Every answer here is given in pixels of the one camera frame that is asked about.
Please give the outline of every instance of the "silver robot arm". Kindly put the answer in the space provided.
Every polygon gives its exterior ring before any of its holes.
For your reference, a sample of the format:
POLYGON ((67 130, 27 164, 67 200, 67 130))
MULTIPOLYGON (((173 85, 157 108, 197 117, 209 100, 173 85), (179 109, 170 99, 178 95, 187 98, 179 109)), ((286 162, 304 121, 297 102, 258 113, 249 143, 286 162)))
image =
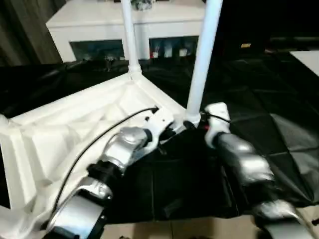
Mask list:
POLYGON ((107 208, 126 169, 154 150, 159 136, 173 123, 160 109, 143 128, 124 127, 105 146, 97 163, 53 213, 45 239, 99 239, 107 220, 107 208))
POLYGON ((206 110, 217 116, 209 119, 206 143, 216 149, 244 189, 255 224, 261 229, 259 236, 266 239, 315 239, 315 234, 293 205, 278 195, 267 160, 252 144, 230 133, 227 106, 224 103, 212 104, 206 110))

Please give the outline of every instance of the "floor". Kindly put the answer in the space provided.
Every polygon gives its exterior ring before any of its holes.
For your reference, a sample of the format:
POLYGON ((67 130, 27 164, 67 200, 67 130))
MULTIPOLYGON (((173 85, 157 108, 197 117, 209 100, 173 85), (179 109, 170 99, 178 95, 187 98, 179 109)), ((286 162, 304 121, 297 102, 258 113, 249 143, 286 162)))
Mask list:
MULTIPOLYGON (((299 209, 310 222, 315 207, 299 209)), ((319 235, 319 226, 313 228, 319 235)), ((233 219, 200 218, 170 222, 107 225, 102 239, 255 239, 256 228, 250 216, 233 219)))

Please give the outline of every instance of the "black tablecloth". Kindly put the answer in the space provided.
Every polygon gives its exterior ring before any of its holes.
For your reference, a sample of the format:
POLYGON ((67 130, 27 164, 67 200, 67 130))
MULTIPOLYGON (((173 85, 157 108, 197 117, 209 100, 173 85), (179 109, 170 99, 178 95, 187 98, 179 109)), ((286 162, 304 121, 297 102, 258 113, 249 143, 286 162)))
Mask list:
MULTIPOLYGON (((148 61, 142 68, 186 107, 193 59, 148 61)), ((10 118, 126 71, 126 62, 89 62, 69 70, 63 65, 0 68, 0 110, 10 118), (41 77, 52 69, 63 70, 41 77)), ((290 54, 214 59, 202 106, 220 101, 228 105, 231 131, 267 157, 285 198, 299 207, 317 204, 319 78, 290 54)), ((244 213, 236 185, 205 146, 204 134, 178 135, 128 169, 110 223, 244 213)), ((6 191, 3 180, 0 188, 6 191)), ((0 202, 8 206, 7 197, 0 202)))

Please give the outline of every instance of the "white vertical pole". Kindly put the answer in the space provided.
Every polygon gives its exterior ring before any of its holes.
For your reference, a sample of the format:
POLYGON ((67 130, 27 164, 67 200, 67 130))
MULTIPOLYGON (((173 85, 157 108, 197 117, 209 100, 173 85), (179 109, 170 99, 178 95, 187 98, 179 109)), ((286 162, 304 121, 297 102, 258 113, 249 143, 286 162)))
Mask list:
POLYGON ((185 115, 185 119, 195 125, 198 125, 200 121, 199 109, 203 98, 208 67, 213 51, 222 5, 223 0, 206 1, 205 18, 198 42, 198 51, 185 115))
POLYGON ((141 66, 139 65, 139 60, 136 52, 134 25, 131 12, 131 1, 121 0, 121 3, 123 11, 126 44, 129 51, 129 72, 140 72, 141 66))

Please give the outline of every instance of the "white plastic stand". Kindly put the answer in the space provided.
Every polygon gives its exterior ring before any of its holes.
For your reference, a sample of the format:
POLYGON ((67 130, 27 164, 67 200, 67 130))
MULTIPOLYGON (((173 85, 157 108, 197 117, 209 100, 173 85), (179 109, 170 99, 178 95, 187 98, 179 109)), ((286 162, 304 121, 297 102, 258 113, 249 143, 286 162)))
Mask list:
MULTIPOLYGON (((174 118, 179 133, 183 120, 197 124, 222 0, 208 0, 195 63, 187 114, 185 109, 141 74, 130 0, 122 0, 129 72, 41 106, 10 120, 2 118, 0 144, 11 209, 0 207, 0 238, 41 238, 39 225, 48 219, 62 180, 78 153, 95 136, 138 110, 157 106, 174 118)), ((62 198, 71 192, 88 164, 95 162, 106 141, 123 126, 143 126, 140 114, 96 142, 81 158, 62 198)))

